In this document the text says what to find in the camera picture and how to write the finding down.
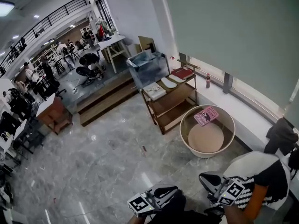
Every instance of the wooden shelf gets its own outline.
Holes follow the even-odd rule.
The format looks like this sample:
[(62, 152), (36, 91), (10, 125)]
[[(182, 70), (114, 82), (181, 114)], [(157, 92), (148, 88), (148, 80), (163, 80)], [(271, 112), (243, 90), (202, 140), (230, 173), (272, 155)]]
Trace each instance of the wooden shelf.
[(171, 122), (175, 121), (177, 118), (185, 114), (188, 110), (194, 107), (193, 104), (189, 103), (187, 100), (184, 100), (182, 103), (169, 110), (162, 116), (158, 117), (160, 125), (167, 126)]
[(155, 101), (150, 101), (149, 106), (155, 110), (156, 114), (159, 116), (182, 103), (191, 95), (194, 90), (195, 88), (188, 84), (178, 85), (178, 88), (176, 88), (174, 91)]

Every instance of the book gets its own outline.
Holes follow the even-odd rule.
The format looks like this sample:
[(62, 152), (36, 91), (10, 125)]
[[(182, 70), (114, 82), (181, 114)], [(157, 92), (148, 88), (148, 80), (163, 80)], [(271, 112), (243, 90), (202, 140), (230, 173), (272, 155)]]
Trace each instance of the book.
[(145, 86), (143, 90), (153, 101), (166, 95), (166, 90), (159, 86), (156, 82)]
[(184, 68), (178, 68), (171, 72), (174, 76), (179, 77), (182, 80), (186, 80), (189, 77), (193, 75), (192, 70), (190, 69), (184, 69)]
[(194, 115), (195, 120), (201, 125), (204, 126), (207, 123), (213, 121), (219, 116), (219, 113), (211, 106), (208, 106), (204, 110)]

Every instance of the human arm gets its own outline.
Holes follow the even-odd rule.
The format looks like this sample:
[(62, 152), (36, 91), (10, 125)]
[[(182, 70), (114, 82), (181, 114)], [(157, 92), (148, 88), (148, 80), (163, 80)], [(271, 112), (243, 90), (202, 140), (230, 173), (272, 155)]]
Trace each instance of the human arm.
[(132, 216), (128, 224), (144, 224), (146, 217), (136, 217)]
[(252, 224), (236, 205), (223, 206), (228, 224)]

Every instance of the ceiling light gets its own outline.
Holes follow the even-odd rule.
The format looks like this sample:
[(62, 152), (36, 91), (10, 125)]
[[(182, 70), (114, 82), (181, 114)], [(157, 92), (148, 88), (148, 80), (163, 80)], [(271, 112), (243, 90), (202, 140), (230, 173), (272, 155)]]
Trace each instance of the ceiling light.
[(14, 3), (0, 0), (0, 17), (5, 17), (14, 8)]

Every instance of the wooden shelving unit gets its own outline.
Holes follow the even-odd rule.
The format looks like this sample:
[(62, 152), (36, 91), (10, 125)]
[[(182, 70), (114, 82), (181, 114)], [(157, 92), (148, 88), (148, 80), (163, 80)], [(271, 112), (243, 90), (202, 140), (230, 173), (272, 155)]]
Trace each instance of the wooden shelving unit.
[[(166, 90), (166, 95), (158, 98), (155, 101), (151, 100), (151, 98), (144, 92), (143, 89), (140, 90), (150, 116), (154, 124), (158, 124), (162, 134), (165, 134), (173, 129), (177, 124), (180, 123), (181, 118), (188, 110), (194, 106), (197, 106), (195, 69), (199, 69), (199, 67), (196, 67), (190, 63), (185, 63), (182, 61), (180, 62), (182, 67), (186, 65), (193, 67), (193, 75), (186, 79), (185, 82), (177, 83), (171, 80), (177, 84), (177, 87), (169, 89), (162, 83), (161, 80), (158, 81), (157, 83)], [(192, 87), (187, 83), (192, 79), (194, 79), (195, 87)], [(193, 92), (195, 93), (195, 100), (190, 98)]]

